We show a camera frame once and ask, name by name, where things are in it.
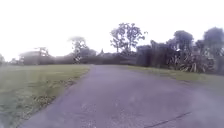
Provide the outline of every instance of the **overcast sky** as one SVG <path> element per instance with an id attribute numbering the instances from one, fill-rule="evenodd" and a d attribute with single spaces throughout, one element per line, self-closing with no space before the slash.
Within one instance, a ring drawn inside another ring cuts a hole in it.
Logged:
<path id="1" fill-rule="evenodd" d="M 222 0 L 0 0 L 0 53 L 10 60 L 43 46 L 52 55 L 65 55 L 72 36 L 112 52 L 109 33 L 122 22 L 148 31 L 144 44 L 164 42 L 176 30 L 196 40 L 211 27 L 224 28 L 223 12 Z"/>

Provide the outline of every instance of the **grass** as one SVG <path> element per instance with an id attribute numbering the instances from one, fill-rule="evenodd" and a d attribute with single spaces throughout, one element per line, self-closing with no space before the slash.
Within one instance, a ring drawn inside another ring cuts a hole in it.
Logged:
<path id="1" fill-rule="evenodd" d="M 170 77 L 179 81 L 200 83 L 204 85 L 213 85 L 223 87 L 224 77 L 218 75 L 189 73 L 176 70 L 149 68 L 149 67 L 137 67 L 127 66 L 128 69 L 140 70 L 154 75 Z"/>
<path id="2" fill-rule="evenodd" d="M 87 71 L 84 65 L 0 67 L 0 126 L 17 127 Z"/>

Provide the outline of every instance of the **curved road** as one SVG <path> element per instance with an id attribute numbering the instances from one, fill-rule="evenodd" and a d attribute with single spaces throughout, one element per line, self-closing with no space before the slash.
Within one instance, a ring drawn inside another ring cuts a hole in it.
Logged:
<path id="1" fill-rule="evenodd" d="M 197 87 L 116 66 L 92 66 L 20 127 L 223 128 L 223 103 Z"/>

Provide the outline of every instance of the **road crack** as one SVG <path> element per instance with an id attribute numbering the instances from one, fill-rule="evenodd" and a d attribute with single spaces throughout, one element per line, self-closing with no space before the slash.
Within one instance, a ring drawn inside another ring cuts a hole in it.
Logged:
<path id="1" fill-rule="evenodd" d="M 145 126 L 144 128 L 153 128 L 153 127 L 156 127 L 156 126 L 159 126 L 159 125 L 163 125 L 163 124 L 167 124 L 169 122 L 172 122 L 172 121 L 175 121 L 177 119 L 180 119 L 180 118 L 183 118 L 184 116 L 187 116 L 189 114 L 191 114 L 192 112 L 185 112 L 185 113 L 182 113 L 174 118 L 171 118 L 169 120 L 165 120 L 165 121 L 161 121 L 159 123 L 156 123 L 156 124 L 153 124 L 153 125 L 150 125 L 150 126 Z"/>

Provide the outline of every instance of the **treeline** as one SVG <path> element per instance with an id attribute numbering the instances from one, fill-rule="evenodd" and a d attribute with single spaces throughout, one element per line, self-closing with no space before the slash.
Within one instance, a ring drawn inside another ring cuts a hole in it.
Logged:
<path id="1" fill-rule="evenodd" d="M 13 59 L 10 63 L 16 65 L 129 64 L 223 74 L 223 29 L 211 28 L 204 33 L 203 39 L 197 41 L 194 41 L 192 34 L 178 30 L 173 38 L 166 42 L 151 40 L 148 45 L 138 45 L 140 40 L 145 39 L 146 34 L 148 33 L 142 32 L 134 23 L 121 23 L 110 32 L 112 37 L 110 43 L 116 49 L 116 53 L 104 53 L 103 50 L 97 53 L 86 45 L 85 38 L 76 36 L 69 39 L 73 44 L 73 52 L 66 56 L 53 57 L 48 53 L 47 48 L 40 47 L 36 51 L 21 54 L 19 60 Z"/>

